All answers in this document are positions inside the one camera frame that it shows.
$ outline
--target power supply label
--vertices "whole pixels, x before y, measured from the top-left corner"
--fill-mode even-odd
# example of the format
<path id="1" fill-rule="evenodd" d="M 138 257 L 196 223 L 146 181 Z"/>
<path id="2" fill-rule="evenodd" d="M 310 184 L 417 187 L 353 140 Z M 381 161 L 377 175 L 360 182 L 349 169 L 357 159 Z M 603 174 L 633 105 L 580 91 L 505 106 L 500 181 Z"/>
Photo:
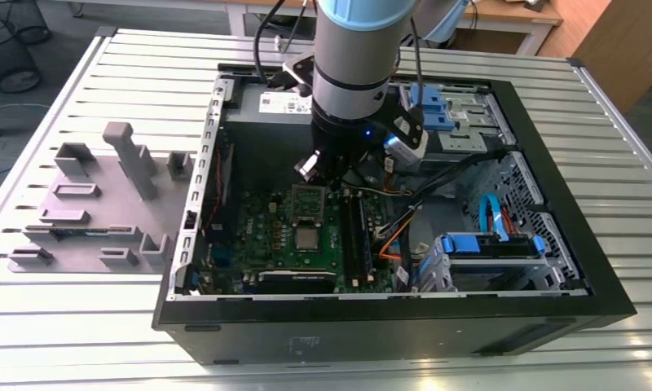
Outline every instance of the power supply label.
<path id="1" fill-rule="evenodd" d="M 264 92 L 258 112 L 272 114 L 310 114 L 312 97 L 302 98 L 293 92 Z"/>

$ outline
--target white cable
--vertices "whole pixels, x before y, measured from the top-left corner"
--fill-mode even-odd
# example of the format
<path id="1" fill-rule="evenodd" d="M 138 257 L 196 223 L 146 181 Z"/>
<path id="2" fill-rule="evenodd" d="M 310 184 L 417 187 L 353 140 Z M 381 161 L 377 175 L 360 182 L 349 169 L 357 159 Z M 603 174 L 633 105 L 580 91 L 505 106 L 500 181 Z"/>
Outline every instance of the white cable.
<path id="1" fill-rule="evenodd" d="M 0 110 L 2 110 L 4 108 L 17 108 L 17 107 L 50 108 L 49 105 L 40 104 L 40 103 L 10 103 L 10 104 L 4 104 L 2 106 L 0 106 Z"/>
<path id="2" fill-rule="evenodd" d="M 351 185 L 345 185 L 345 186 L 349 189 L 356 189 L 356 190 L 363 190 L 363 191 L 371 191 L 372 193 L 377 193 L 377 194 L 380 194 L 383 196 L 387 196 L 387 197 L 400 197 L 400 196 L 404 196 L 403 194 L 384 193 L 383 191 L 379 191 L 376 189 L 371 189 L 369 187 L 357 187 L 357 186 L 351 186 Z"/>

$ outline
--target metal work table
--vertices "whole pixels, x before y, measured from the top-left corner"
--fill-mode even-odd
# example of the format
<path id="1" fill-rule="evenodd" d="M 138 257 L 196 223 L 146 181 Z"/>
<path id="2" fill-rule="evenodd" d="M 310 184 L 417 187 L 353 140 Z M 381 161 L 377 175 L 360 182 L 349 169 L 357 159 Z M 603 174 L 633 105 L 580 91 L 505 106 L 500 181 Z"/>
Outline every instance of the metal work table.
<path id="1" fill-rule="evenodd" d="M 269 40 L 261 49 L 266 64 L 284 60 Z M 308 42 L 290 46 L 292 54 L 306 50 Z M 0 254 L 26 243 L 14 230 L 36 221 L 61 143 L 105 153 L 101 132 L 116 119 L 153 153 L 193 152 L 217 64 L 250 58 L 244 37 L 118 30 L 94 38 L 0 189 Z M 412 58 L 404 50 L 403 72 Z M 639 314 L 519 357 L 200 367 L 149 328 L 158 275 L 14 274 L 0 255 L 0 385 L 652 390 L 652 156 L 568 62 L 429 50 L 423 60 L 425 74 L 513 83 Z"/>

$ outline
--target label sticker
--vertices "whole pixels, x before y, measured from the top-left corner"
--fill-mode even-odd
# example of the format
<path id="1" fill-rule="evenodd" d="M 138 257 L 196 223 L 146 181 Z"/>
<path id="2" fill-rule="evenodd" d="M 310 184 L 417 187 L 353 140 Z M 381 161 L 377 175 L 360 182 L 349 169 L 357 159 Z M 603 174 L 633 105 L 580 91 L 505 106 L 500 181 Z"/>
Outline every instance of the label sticker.
<path id="1" fill-rule="evenodd" d="M 452 120 L 467 120 L 468 121 L 468 115 L 464 112 L 449 112 L 449 118 Z"/>
<path id="2" fill-rule="evenodd" d="M 384 171 L 389 174 L 393 173 L 393 159 L 388 156 L 384 158 Z"/>
<path id="3" fill-rule="evenodd" d="M 408 272 L 400 266 L 396 270 L 396 277 L 401 280 L 404 284 L 408 285 Z"/>
<path id="4" fill-rule="evenodd" d="M 417 247 L 415 248 L 415 251 L 413 251 L 413 254 L 421 254 L 424 252 L 427 252 L 427 249 L 429 248 L 431 246 L 428 246 L 427 244 L 424 244 L 423 242 L 417 243 Z"/>
<path id="5" fill-rule="evenodd" d="M 293 92 L 264 92 L 258 112 L 272 114 L 310 114 L 312 97 L 301 97 Z"/>

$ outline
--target motherboard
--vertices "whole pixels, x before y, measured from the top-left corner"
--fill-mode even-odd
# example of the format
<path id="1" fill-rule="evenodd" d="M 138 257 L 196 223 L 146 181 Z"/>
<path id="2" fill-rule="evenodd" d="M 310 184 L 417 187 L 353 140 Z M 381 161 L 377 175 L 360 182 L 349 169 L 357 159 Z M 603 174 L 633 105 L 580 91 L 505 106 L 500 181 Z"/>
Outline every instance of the motherboard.
<path id="1" fill-rule="evenodd" d="M 232 244 L 210 244 L 200 267 L 202 294 L 392 292 L 369 245 L 383 197 L 294 185 L 240 198 Z"/>

